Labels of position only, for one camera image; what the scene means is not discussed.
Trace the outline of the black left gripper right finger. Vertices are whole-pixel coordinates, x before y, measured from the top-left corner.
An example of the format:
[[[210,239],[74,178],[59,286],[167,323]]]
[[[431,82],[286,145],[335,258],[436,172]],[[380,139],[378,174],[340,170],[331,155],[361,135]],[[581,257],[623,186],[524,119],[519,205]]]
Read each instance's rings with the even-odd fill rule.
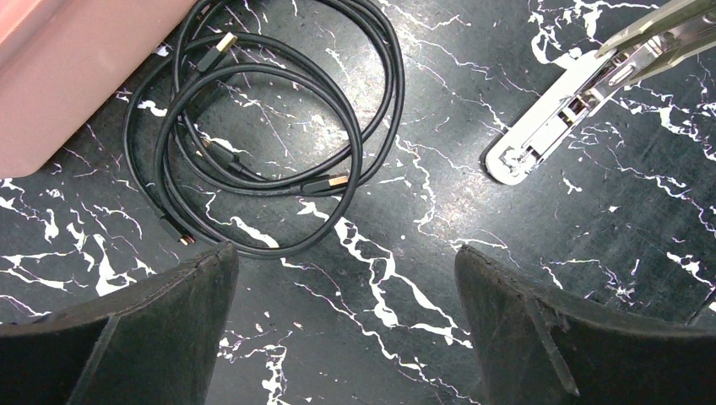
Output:
[[[471,246],[454,260],[488,404],[712,404],[715,330],[568,293]]]

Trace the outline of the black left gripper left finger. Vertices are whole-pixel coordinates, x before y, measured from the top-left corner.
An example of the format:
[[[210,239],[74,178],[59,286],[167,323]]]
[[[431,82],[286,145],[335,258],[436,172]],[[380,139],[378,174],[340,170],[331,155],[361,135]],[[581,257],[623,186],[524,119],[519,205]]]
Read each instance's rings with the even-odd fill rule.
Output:
[[[4,404],[202,404],[238,255],[216,246],[100,298],[1,327]]]

